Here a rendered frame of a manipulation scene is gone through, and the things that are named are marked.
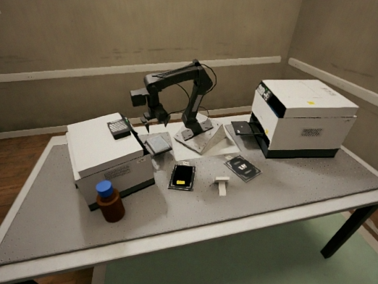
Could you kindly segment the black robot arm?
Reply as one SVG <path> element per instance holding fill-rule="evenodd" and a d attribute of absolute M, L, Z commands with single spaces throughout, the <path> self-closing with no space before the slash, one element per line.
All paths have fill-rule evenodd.
<path fill-rule="evenodd" d="M 181 69 L 178 68 L 174 71 L 170 70 L 171 72 L 155 72 L 149 74 L 143 79 L 143 82 L 146 86 L 145 88 L 130 92 L 133 107 L 146 105 L 147 98 L 148 105 L 155 106 L 148 106 L 149 116 L 151 118 L 156 117 L 158 122 L 162 124 L 167 121 L 168 117 L 167 111 L 164 109 L 163 105 L 159 103 L 159 92 L 161 92 L 162 89 L 165 89 L 166 87 L 169 87 L 176 83 L 193 80 L 194 84 L 190 97 L 190 105 L 185 110 L 185 112 L 182 113 L 181 117 L 184 126 L 188 128 L 187 130 L 181 132 L 184 141 L 213 128 L 210 119 L 201 123 L 199 123 L 196 119 L 202 98 L 206 91 L 208 91 L 213 85 L 211 78 L 208 76 L 205 69 L 201 65 L 196 64 L 200 64 L 200 62 L 197 59 L 194 59 L 193 63 L 184 66 L 184 68 L 181 67 Z M 163 75 L 159 75 L 162 73 Z M 163 78 L 152 77 L 152 75 L 157 75 Z M 176 83 L 173 83 L 172 81 L 164 78 L 173 80 Z"/>

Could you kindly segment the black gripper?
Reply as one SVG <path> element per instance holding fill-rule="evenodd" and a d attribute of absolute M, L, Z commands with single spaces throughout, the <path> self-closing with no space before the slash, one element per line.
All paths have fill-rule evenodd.
<path fill-rule="evenodd" d="M 149 120 L 155 119 L 156 117 L 151 118 L 151 117 L 149 116 L 148 112 L 143 113 L 143 116 L 144 116 L 144 117 L 141 117 L 140 120 L 141 120 L 141 122 L 145 125 L 145 127 L 146 127 L 146 129 L 147 129 L 147 131 L 148 131 L 148 133 L 149 133 L 149 124 L 147 123 L 147 120 L 149 121 Z M 167 121 L 164 123 L 164 126 L 165 126 L 165 127 L 167 127 L 167 123 L 169 122 L 170 118 L 171 118 L 171 115 L 169 114 Z M 147 120 L 146 120 L 146 119 L 147 119 Z M 156 119 L 157 119 L 157 118 L 156 118 Z"/>

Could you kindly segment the brown bottle with blue cap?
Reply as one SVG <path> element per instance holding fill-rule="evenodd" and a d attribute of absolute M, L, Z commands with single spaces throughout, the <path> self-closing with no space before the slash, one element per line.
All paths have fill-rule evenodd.
<path fill-rule="evenodd" d="M 98 191 L 96 201 L 104 219 L 109 223 L 120 221 L 125 215 L 125 208 L 119 191 L 113 188 L 111 182 L 108 180 L 98 183 L 96 190 Z"/>

